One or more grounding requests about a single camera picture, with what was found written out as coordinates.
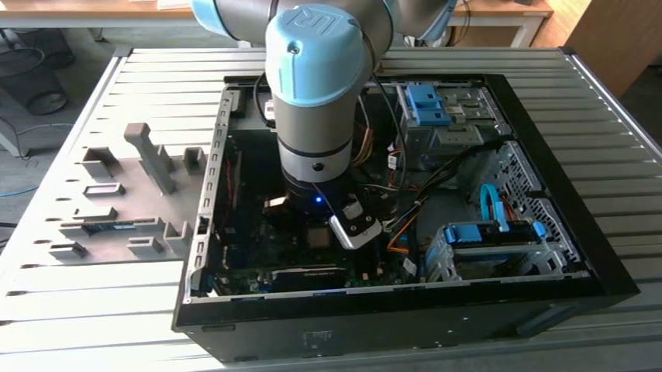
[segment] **white label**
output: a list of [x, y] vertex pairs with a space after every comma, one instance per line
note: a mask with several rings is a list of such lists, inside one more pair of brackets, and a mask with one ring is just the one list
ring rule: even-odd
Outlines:
[[412, 262], [409, 258], [405, 259], [405, 262], [402, 263], [402, 267], [405, 267], [408, 273], [410, 273], [412, 275], [417, 275], [417, 265]]
[[462, 106], [446, 106], [444, 108], [448, 114], [452, 115], [465, 115], [465, 110], [462, 110]]
[[277, 119], [277, 114], [274, 113], [274, 101], [272, 99], [265, 103], [265, 117], [268, 120]]
[[396, 171], [396, 168], [398, 168], [398, 158], [394, 155], [389, 155], [389, 169]]

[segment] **black cable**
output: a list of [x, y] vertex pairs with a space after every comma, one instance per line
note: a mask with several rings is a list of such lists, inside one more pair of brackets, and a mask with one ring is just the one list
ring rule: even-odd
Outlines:
[[394, 107], [392, 106], [392, 101], [389, 100], [389, 95], [386, 94], [386, 89], [385, 86], [382, 85], [382, 82], [377, 78], [377, 75], [373, 74], [373, 80], [376, 81], [377, 86], [380, 87], [380, 91], [382, 92], [382, 97], [385, 98], [386, 105], [389, 107], [389, 113], [392, 114], [392, 120], [393, 124], [396, 125], [396, 130], [398, 132], [398, 137], [401, 139], [401, 144], [400, 146], [402, 147], [402, 172], [401, 172], [401, 184], [398, 186], [398, 189], [401, 191], [405, 191], [408, 187], [405, 186], [405, 182], [408, 180], [408, 148], [405, 144], [405, 132], [402, 131], [401, 123], [398, 122], [398, 118], [396, 117], [396, 111]]
[[460, 33], [458, 40], [453, 41], [452, 39], [452, 43], [449, 43], [450, 47], [456, 47], [465, 40], [465, 37], [468, 37], [469, 34], [469, 28], [472, 27], [472, 6], [469, 5], [468, 0], [462, 0], [462, 3], [466, 11], [465, 20], [462, 21], [462, 32]]
[[477, 155], [478, 153], [489, 150], [497, 150], [502, 145], [504, 142], [506, 141], [506, 138], [497, 139], [494, 141], [489, 141], [484, 143], [482, 145], [476, 145], [465, 149], [449, 162], [438, 169], [434, 171], [434, 173], [430, 175], [429, 180], [421, 187], [421, 190], [417, 193], [417, 200], [421, 200], [430, 191], [444, 182], [449, 181], [453, 177], [456, 177], [456, 174], [458, 173], [458, 167], [462, 164], [462, 162], [469, 158]]
[[256, 84], [253, 86], [253, 101], [256, 103], [256, 108], [258, 109], [258, 113], [261, 114], [261, 119], [262, 122], [268, 127], [274, 129], [277, 127], [277, 122], [274, 120], [268, 120], [268, 117], [265, 116], [265, 110], [262, 109], [262, 104], [261, 104], [261, 95], [260, 95], [260, 90], [261, 90], [261, 85], [265, 79], [268, 78], [268, 73], [264, 72], [261, 77], [256, 80]]
[[25, 161], [29, 161], [31, 159], [31, 157], [25, 157], [23, 156], [23, 152], [22, 152], [22, 140], [19, 139], [19, 132], [17, 131], [17, 127], [14, 126], [14, 124], [10, 122], [10, 120], [7, 120], [3, 116], [0, 116], [0, 120], [3, 120], [7, 125], [10, 126], [10, 128], [13, 128], [13, 132], [14, 132], [14, 136], [17, 137], [17, 149], [19, 150], [19, 158], [22, 158]]

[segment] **floor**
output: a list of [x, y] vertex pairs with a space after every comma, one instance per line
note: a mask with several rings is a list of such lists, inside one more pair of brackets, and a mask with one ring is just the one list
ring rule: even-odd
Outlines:
[[[109, 42], [97, 43], [87, 29], [67, 30], [67, 39], [77, 55], [77, 63], [58, 71], [58, 77], [70, 101], [61, 112], [34, 117], [0, 91], [0, 116], [14, 124], [18, 131], [39, 124], [73, 124], [77, 121], [111, 59], [115, 45], [125, 44], [142, 48], [237, 46], [230, 39], [220, 37], [198, 27], [179, 29], [177, 38], [163, 36], [163, 30], [155, 28], [106, 29], [103, 35]], [[660, 69], [647, 70], [623, 97], [623, 102], [661, 143], [662, 105], [652, 104], [652, 102], [662, 102], [662, 71]], [[0, 195], [39, 185], [67, 134], [69, 128], [58, 126], [38, 129], [21, 136], [22, 146], [31, 148], [27, 160], [17, 159], [7, 151], [0, 150]], [[19, 222], [31, 198], [33, 193], [0, 198], [0, 222]], [[11, 229], [0, 229], [0, 241], [10, 236], [11, 232]]]

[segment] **light blue joint cap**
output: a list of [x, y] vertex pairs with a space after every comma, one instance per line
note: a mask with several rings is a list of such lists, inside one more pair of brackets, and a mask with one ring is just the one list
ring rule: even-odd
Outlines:
[[236, 39], [224, 25], [216, 0], [191, 0], [191, 9], [196, 19], [205, 29]]
[[442, 8], [440, 15], [433, 23], [433, 26], [428, 29], [426, 33], [420, 37], [420, 40], [436, 41], [444, 35], [446, 26], [452, 20], [453, 10], [456, 10], [456, 5], [458, 0], [449, 0], [446, 6]]
[[268, 80], [290, 105], [316, 107], [357, 83], [366, 59], [360, 23], [330, 5], [301, 5], [268, 26]]

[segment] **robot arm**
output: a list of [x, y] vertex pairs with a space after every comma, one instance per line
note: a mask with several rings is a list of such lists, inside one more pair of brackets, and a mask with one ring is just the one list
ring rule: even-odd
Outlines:
[[298, 195], [309, 190], [310, 195], [325, 196], [334, 213], [332, 226], [346, 249], [357, 249], [382, 232], [357, 193], [338, 192], [344, 183], [337, 180], [352, 161], [357, 98], [392, 46], [394, 31], [438, 39], [456, 2], [191, 1], [208, 30], [266, 45], [284, 175]]

